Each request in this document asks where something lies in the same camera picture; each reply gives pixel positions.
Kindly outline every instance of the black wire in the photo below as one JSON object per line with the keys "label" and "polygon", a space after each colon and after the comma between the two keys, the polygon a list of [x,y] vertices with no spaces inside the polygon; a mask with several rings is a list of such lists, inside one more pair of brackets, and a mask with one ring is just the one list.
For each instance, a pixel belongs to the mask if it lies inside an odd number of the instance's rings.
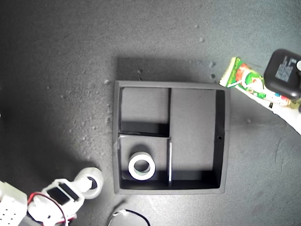
{"label": "black wire", "polygon": [[126,210],[126,209],[125,209],[125,211],[126,211],[126,212],[130,212],[130,213],[134,213],[134,214],[136,214],[137,216],[140,216],[143,220],[145,220],[145,222],[147,223],[148,226],[151,226],[151,224],[150,224],[150,222],[148,221],[148,219],[146,219],[146,217],[143,216],[143,215],[141,215],[140,213],[137,213],[137,212],[132,211],[132,210]]}

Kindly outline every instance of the red wire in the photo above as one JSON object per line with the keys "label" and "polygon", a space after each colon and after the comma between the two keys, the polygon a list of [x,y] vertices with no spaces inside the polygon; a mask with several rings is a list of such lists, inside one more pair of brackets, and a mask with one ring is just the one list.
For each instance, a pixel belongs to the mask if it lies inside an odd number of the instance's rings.
{"label": "red wire", "polygon": [[43,194],[43,193],[41,193],[41,192],[34,192],[34,193],[32,193],[32,194],[29,196],[29,199],[28,199],[28,201],[27,201],[27,205],[29,205],[29,203],[32,202],[34,196],[36,196],[36,195],[40,195],[40,196],[43,196],[43,197],[47,198],[48,200],[52,201],[52,202],[60,209],[60,211],[62,212],[62,215],[63,215],[63,217],[64,217],[64,221],[62,221],[62,222],[57,222],[56,224],[65,222],[65,225],[68,225],[68,219],[67,219],[67,217],[65,216],[65,213],[64,213],[63,209],[59,206],[59,204],[58,204],[54,199],[50,198],[49,196],[47,196],[47,195],[45,195],[45,194]]}

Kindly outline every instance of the product label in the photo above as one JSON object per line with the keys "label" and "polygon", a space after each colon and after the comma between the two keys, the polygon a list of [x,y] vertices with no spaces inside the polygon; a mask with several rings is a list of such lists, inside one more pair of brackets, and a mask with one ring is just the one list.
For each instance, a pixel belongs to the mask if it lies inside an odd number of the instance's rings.
{"label": "product label", "polygon": [[297,60],[291,58],[287,65],[287,56],[285,56],[283,63],[281,65],[279,65],[279,68],[278,68],[278,71],[277,71],[275,77],[282,81],[288,82],[288,80],[290,79],[292,70],[293,70],[293,66],[291,66],[291,64],[295,64],[295,63],[297,63]]}

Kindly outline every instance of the roll of tape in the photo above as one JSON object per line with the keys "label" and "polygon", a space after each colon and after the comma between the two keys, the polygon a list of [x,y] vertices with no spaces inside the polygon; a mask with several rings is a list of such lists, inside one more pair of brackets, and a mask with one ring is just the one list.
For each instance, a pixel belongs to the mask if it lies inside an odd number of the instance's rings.
{"label": "roll of tape", "polygon": [[[135,163],[139,160],[146,161],[149,166],[144,171],[138,171],[135,169]],[[131,176],[137,180],[147,180],[151,178],[155,173],[156,165],[151,155],[146,152],[136,152],[130,158],[130,162],[128,163],[128,171]]]}

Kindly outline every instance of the wire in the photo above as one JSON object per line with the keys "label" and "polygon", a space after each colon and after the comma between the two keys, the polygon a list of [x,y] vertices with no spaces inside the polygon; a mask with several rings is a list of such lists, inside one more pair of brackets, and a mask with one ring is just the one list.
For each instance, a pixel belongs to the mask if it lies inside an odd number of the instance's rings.
{"label": "wire", "polygon": [[114,217],[116,217],[116,216],[117,216],[118,214],[120,214],[120,213],[124,214],[125,212],[129,212],[129,213],[136,214],[137,216],[139,216],[139,217],[141,217],[143,220],[145,220],[145,222],[147,223],[148,226],[151,226],[150,222],[148,221],[148,219],[147,219],[145,216],[143,216],[143,215],[141,215],[140,213],[137,213],[137,212],[135,212],[135,211],[132,211],[132,210],[126,210],[126,209],[124,209],[124,210],[118,210],[117,212],[115,212],[115,213],[111,216],[111,218],[110,218],[110,220],[109,220],[108,226],[111,225],[111,222],[112,222],[112,220],[114,219]]}
{"label": "wire", "polygon": [[41,193],[41,192],[34,192],[34,193],[32,193],[32,194],[29,196],[29,199],[28,199],[28,201],[27,201],[27,205],[28,205],[29,203],[32,202],[34,196],[36,196],[36,195],[43,196],[43,197],[47,198],[48,200],[52,201],[52,202],[60,209],[60,211],[62,212],[63,218],[64,218],[64,220],[65,220],[65,226],[68,226],[68,218],[66,217],[66,215],[65,215],[65,213],[64,213],[64,211],[63,211],[63,209],[60,207],[60,204],[58,204],[57,201],[54,200],[53,198],[51,198],[51,197],[49,197],[49,196],[47,196],[47,195],[45,195],[45,194],[43,194],[43,193]]}

